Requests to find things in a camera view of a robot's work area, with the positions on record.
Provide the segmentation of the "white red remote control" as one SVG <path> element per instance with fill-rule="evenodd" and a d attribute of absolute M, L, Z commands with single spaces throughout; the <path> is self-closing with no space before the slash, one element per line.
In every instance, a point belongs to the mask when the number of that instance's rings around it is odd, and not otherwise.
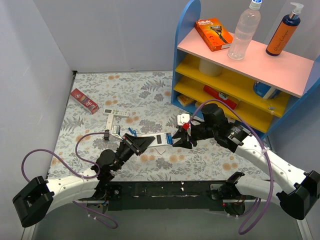
<path fill-rule="evenodd" d="M 152 142 L 149 148 L 169 146 L 170 144 L 167 144 L 166 133 L 169 133 L 172 135 L 171 132 L 163 132 L 163 133 L 145 134 L 145 135 L 142 135 L 142 137 L 147 137 L 147 136 L 155 137 L 155 140 Z"/>

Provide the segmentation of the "white battery cover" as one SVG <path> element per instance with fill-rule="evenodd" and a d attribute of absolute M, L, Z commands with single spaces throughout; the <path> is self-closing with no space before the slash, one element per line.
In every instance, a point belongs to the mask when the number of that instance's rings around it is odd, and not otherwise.
<path fill-rule="evenodd" d="M 162 155 L 166 150 L 164 147 L 156 147 L 155 150 L 160 154 Z"/>

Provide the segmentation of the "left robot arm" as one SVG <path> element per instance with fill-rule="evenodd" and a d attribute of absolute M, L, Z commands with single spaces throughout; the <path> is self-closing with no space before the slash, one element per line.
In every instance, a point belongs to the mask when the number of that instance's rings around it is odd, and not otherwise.
<path fill-rule="evenodd" d="M 28 228 L 40 222 L 46 214 L 63 205 L 80 199 L 101 200 L 106 196 L 105 185 L 115 171 L 133 155 L 141 155 L 152 144 L 154 136 L 125 134 L 116 151 L 106 149 L 94 164 L 82 173 L 62 178 L 44 179 L 37 176 L 12 199 L 22 227 Z"/>

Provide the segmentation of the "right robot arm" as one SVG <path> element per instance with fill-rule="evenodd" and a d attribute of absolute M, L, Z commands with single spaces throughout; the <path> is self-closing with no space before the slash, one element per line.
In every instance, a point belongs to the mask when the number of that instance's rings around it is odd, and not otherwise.
<path fill-rule="evenodd" d="M 196 125 L 187 113 L 176 117 L 178 130 L 173 138 L 178 141 L 174 147 L 192 149 L 200 140 L 215 139 L 221 147 L 248 160 L 270 177 L 269 181 L 258 180 L 236 172 L 222 186 L 219 195 L 232 199 L 249 195 L 270 200 L 289 216 L 303 220 L 320 198 L 320 174 L 297 168 L 268 150 L 247 128 L 229 122 L 217 104 L 206 104 L 200 111 L 203 121 Z"/>

